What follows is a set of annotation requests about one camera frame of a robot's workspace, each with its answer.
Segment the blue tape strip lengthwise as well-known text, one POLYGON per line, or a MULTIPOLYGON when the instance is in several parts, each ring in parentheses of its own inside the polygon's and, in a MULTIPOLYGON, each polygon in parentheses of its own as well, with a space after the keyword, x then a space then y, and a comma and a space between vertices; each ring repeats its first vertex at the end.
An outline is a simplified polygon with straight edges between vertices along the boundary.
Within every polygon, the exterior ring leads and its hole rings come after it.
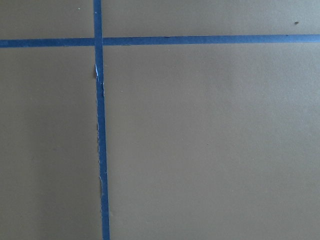
POLYGON ((94 12, 94 48, 96 72, 96 106, 97 106, 97 135, 100 177, 100 200, 102 239, 110 239, 109 223, 109 196, 107 173, 107 139, 105 119, 105 91, 104 91, 104 58, 103 58, 103 32, 102 32, 102 2, 93 2, 94 12))

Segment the blue tape strip crosswise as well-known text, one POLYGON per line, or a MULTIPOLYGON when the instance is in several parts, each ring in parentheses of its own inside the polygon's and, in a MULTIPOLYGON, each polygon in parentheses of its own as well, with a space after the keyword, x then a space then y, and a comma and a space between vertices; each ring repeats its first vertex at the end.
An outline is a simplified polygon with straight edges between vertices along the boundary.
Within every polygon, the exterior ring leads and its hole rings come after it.
POLYGON ((318 34, 206 35, 206 36, 139 36, 101 38, 2 39, 1 48, 201 45, 257 43, 318 43, 318 34))

